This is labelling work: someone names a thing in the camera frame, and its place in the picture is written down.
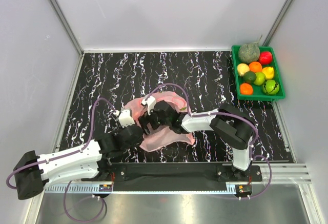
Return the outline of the pink plastic bag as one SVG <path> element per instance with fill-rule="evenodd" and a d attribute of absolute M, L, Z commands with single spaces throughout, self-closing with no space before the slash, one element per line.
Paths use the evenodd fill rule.
<path fill-rule="evenodd" d="M 166 101 L 176 111 L 185 111 L 187 108 L 185 98 L 179 96 L 175 92 L 157 92 L 152 94 L 152 96 L 157 102 L 162 100 Z M 142 100 L 142 97 L 135 98 L 124 106 L 125 109 L 130 109 L 132 111 L 132 117 L 134 120 L 137 120 L 147 111 L 141 104 Z M 147 152 L 153 152 L 174 142 L 185 142 L 189 145 L 193 145 L 195 143 L 195 138 L 192 133 L 177 134 L 168 126 L 160 126 L 156 130 L 150 129 L 150 134 L 143 136 L 143 141 L 140 144 L 140 148 Z"/>

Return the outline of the pale yellow round fruit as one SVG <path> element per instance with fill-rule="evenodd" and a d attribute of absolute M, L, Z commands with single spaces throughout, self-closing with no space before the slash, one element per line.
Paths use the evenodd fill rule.
<path fill-rule="evenodd" d="M 249 65 L 245 63 L 240 63 L 237 65 L 237 74 L 240 77 L 243 77 L 245 73 L 250 71 Z"/>

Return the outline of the dark green fruit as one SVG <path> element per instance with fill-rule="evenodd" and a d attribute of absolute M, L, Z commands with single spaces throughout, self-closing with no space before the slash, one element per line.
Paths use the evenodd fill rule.
<path fill-rule="evenodd" d="M 248 83 L 248 84 L 253 84 L 254 81 L 256 80 L 257 78 L 257 75 L 256 73 L 252 72 L 252 71 L 248 71 L 246 72 L 244 75 L 243 75 L 243 81 L 245 83 Z"/>

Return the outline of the orange fruit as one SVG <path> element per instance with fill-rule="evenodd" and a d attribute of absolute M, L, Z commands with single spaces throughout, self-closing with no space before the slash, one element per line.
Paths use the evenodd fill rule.
<path fill-rule="evenodd" d="M 260 62 L 252 62 L 249 64 L 249 69 L 254 73 L 262 72 L 262 64 Z"/>

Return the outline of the lime green fruit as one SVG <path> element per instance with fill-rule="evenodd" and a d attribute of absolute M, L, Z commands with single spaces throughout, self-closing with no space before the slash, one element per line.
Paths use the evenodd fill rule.
<path fill-rule="evenodd" d="M 263 83 L 265 82 L 265 74 L 262 73 L 262 72 L 256 72 L 256 79 L 255 81 L 253 82 L 254 85 L 257 85 L 257 86 L 261 86 L 263 85 Z"/>

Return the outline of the yellow lemon fruit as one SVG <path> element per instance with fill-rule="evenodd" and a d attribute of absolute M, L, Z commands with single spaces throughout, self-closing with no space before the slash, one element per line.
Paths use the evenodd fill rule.
<path fill-rule="evenodd" d="M 265 67 L 262 69 L 262 73 L 265 75 L 266 80 L 271 80 L 274 78 L 275 71 L 273 67 Z"/>

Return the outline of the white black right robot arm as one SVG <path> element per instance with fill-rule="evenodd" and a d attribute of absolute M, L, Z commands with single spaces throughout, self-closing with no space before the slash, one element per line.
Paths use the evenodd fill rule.
<path fill-rule="evenodd" d="M 176 134 L 196 131 L 213 131 L 233 150 L 233 176 L 244 181 L 251 175 L 251 146 L 258 138 L 254 122 L 237 108 L 222 105 L 220 108 L 200 113 L 188 113 L 188 107 L 176 111 L 167 101 L 157 102 L 151 110 L 144 111 L 138 121 L 146 135 L 161 126 Z"/>

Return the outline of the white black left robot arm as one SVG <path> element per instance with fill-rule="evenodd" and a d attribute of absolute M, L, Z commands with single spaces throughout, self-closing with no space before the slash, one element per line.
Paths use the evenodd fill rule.
<path fill-rule="evenodd" d="M 18 199 L 32 198 L 52 185 L 71 180 L 107 180 L 111 174 L 107 160 L 139 146 L 143 139 L 143 129 L 130 125 L 87 145 L 42 155 L 26 152 L 13 169 Z"/>

